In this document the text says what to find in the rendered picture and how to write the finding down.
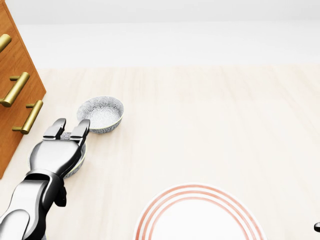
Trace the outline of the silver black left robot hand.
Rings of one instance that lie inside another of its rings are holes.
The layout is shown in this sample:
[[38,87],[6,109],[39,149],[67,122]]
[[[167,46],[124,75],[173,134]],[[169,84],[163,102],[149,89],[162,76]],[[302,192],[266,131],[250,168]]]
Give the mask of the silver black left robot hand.
[[81,158],[81,149],[90,131],[90,120],[83,119],[62,139],[66,119],[57,119],[43,134],[42,141],[33,148],[29,164],[32,171],[46,170],[64,178]]

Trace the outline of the grey patterned bowl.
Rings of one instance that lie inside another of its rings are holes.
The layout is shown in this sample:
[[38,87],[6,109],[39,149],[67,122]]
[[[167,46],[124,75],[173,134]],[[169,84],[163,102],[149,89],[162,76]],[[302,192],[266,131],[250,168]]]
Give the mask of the grey patterned bowl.
[[124,115],[123,103],[112,96],[96,96],[85,101],[77,110],[80,122],[90,120],[92,133],[104,134],[113,131],[121,123]]
[[[61,135],[61,139],[62,140],[69,140],[70,139],[70,135],[71,133],[70,132],[64,132],[62,135]],[[86,146],[86,143],[83,144],[83,146],[81,147],[81,150],[80,150],[80,153],[81,153],[81,156],[80,156],[80,159],[78,160],[78,162],[76,163],[76,165],[73,167],[72,170],[70,170],[65,176],[64,178],[69,178],[71,176],[73,176],[83,165],[84,161],[85,161],[85,157],[86,157],[86,152],[87,152],[87,146]]]

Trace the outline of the white plate with red rings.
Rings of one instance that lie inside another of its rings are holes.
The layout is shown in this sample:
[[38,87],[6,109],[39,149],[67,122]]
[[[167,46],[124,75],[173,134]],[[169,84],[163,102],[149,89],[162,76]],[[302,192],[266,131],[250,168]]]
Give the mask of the white plate with red rings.
[[234,195],[188,182],[159,192],[137,220],[132,240],[268,240]]

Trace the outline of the wooden drawer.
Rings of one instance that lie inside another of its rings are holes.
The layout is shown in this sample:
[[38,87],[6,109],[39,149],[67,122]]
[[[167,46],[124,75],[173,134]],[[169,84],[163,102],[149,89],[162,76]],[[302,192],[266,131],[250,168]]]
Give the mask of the wooden drawer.
[[3,34],[9,35],[11,42],[0,52],[0,76],[2,78],[18,76],[21,74],[19,62],[23,55],[22,46],[16,31],[16,25],[4,8],[0,11],[0,36]]
[[[38,100],[42,100],[46,94],[46,89],[42,81],[37,80],[28,84],[26,104],[34,104]],[[0,179],[3,177],[18,145],[24,134],[18,131],[12,131],[12,127],[22,127],[28,117],[31,108],[21,109],[20,115],[14,117],[14,124],[9,123],[8,126],[0,127]]]
[[[30,75],[33,73],[33,68],[24,50],[22,50],[22,56],[19,61],[19,69],[21,70],[21,74],[23,72],[27,72]],[[9,123],[14,124],[14,117],[17,117],[21,114],[21,109],[24,108],[25,104],[27,103],[27,91],[29,87],[28,84],[31,82],[31,80],[31,78],[28,79],[27,83],[25,84],[11,107],[4,107],[2,104],[0,104],[0,128],[8,126]],[[10,76],[2,77],[0,75],[0,99],[3,99],[7,95],[7,93],[15,83],[15,81],[10,80]]]

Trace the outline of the wooden cabinet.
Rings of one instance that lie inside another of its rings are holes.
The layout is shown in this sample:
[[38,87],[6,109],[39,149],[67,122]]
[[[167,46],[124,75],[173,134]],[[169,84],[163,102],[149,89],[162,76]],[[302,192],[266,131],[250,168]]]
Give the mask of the wooden cabinet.
[[22,40],[5,0],[0,0],[0,179],[23,135],[21,128],[46,89]]

